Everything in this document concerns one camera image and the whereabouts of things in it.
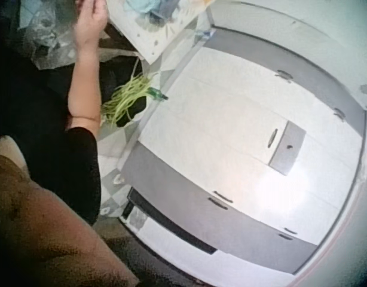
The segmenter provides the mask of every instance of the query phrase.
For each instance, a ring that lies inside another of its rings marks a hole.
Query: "gray panel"
[[[304,137],[305,130],[288,121],[283,136],[268,165],[282,175],[288,175],[301,150]]]
[[[139,142],[122,174],[128,184],[175,224],[241,259],[293,273],[317,248],[225,205]]]
[[[205,47],[255,62],[272,71],[285,71],[331,109],[338,108],[345,120],[363,136],[365,111],[350,93],[326,71],[281,46],[240,32],[217,28]]]

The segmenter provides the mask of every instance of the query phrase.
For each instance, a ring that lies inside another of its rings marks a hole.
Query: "clear plastic bag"
[[[23,52],[38,69],[54,69],[75,62],[74,2],[47,0],[26,29]]]

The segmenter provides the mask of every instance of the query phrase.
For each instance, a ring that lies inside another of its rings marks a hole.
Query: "drawer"
[[[294,273],[317,248],[225,205],[140,143],[132,150],[122,174],[175,224],[210,246],[246,261]]]

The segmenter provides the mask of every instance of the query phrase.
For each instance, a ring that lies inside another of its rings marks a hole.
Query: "white cabinet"
[[[220,143],[158,107],[140,142],[177,172],[214,195],[222,194],[246,215],[312,244],[319,244],[338,209],[308,192],[307,178],[297,185],[249,155]]]
[[[350,190],[355,171],[355,168],[349,168],[341,160],[332,157],[321,144],[306,135],[287,178],[294,186],[298,186],[299,178],[304,178],[307,190],[340,209]]]
[[[308,90],[287,83],[256,63],[218,50],[202,48],[184,73],[213,87],[224,88],[294,122],[323,148],[356,168],[362,137]]]
[[[267,164],[287,121],[228,89],[181,75],[161,105],[235,151]]]

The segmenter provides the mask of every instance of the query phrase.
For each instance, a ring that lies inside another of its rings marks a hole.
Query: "fabric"
[[[91,227],[2,155],[0,276],[8,286],[133,287],[138,283]]]
[[[22,152],[30,177],[93,224],[101,198],[97,143],[86,129],[65,131],[67,97],[50,90],[29,59],[0,54],[0,136]]]

